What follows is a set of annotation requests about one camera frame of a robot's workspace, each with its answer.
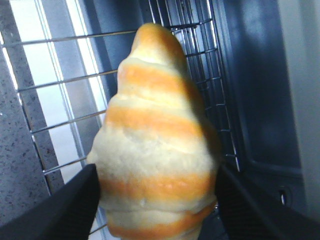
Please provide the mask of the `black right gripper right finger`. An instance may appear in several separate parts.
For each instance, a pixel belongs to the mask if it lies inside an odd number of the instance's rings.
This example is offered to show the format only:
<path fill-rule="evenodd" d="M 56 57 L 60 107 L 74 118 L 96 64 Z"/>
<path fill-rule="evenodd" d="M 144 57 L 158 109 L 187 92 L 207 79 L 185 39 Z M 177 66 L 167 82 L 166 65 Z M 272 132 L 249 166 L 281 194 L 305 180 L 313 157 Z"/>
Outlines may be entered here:
<path fill-rule="evenodd" d="M 318 240 L 319 222 L 283 205 L 224 164 L 215 183 L 220 216 L 231 240 Z"/>

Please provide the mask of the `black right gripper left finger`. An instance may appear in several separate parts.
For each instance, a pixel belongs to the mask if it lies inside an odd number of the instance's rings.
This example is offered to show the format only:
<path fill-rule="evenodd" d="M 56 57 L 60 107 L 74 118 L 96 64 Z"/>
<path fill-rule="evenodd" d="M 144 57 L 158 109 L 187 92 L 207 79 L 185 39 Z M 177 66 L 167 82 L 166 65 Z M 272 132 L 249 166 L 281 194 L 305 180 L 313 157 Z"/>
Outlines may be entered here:
<path fill-rule="evenodd" d="M 87 240 L 100 201 L 95 164 L 55 194 L 0 228 L 2 240 Z"/>

